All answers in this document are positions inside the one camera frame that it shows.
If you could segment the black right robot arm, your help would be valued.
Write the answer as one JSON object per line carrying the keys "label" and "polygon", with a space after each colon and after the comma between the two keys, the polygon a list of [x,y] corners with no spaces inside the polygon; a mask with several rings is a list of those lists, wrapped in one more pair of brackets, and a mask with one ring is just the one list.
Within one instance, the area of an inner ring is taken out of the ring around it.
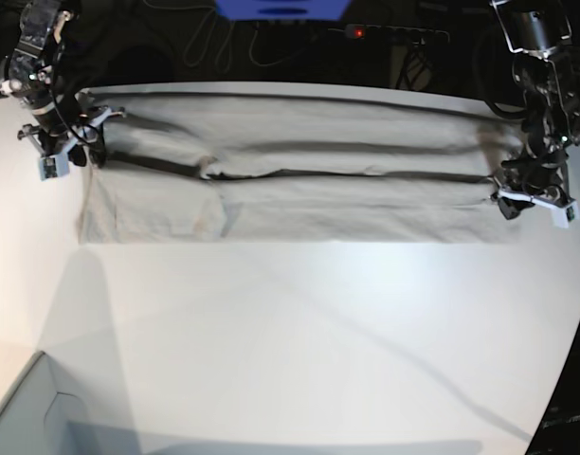
{"label": "black right robot arm", "polygon": [[40,178],[69,174],[69,167],[102,167],[108,153],[104,123],[122,109],[97,105],[71,78],[65,27],[77,19],[78,1],[30,1],[22,10],[20,37],[0,63],[0,93],[19,101],[35,120],[17,132],[37,152]]}

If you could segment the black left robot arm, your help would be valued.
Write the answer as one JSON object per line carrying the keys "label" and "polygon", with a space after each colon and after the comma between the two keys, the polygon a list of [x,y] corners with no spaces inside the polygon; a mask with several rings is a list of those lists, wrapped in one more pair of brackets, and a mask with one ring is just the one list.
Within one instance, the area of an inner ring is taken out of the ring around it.
{"label": "black left robot arm", "polygon": [[486,103],[498,117],[520,121],[525,135],[520,152],[509,154],[495,171],[493,198],[507,220],[541,207],[557,227],[569,228],[580,217],[568,173],[567,150],[580,145],[570,22],[559,1],[494,1],[491,7],[514,56],[512,77],[524,107],[510,112]]}

